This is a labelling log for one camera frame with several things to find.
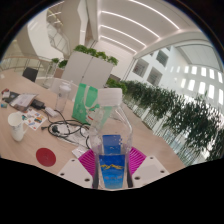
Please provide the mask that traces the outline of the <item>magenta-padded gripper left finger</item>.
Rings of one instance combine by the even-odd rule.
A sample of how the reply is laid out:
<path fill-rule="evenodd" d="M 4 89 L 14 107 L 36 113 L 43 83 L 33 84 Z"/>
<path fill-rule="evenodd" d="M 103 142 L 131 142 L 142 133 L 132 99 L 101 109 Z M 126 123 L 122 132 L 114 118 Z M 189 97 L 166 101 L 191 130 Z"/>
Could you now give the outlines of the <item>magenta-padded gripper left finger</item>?
<path fill-rule="evenodd" d="M 95 175 L 95 158 L 92 150 L 88 150 L 78 159 L 71 158 L 59 171 L 58 176 L 84 188 L 93 187 Z"/>

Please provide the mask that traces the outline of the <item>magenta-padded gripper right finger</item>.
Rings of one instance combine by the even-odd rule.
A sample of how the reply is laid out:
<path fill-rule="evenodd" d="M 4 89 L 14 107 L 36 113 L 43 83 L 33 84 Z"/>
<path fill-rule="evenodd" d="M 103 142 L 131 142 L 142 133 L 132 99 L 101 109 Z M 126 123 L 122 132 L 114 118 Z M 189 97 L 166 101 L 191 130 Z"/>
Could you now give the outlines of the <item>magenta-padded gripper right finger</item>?
<path fill-rule="evenodd" d="M 146 156 L 136 148 L 129 153 L 128 187 L 140 188 L 169 175 L 167 169 L 154 156 Z"/>

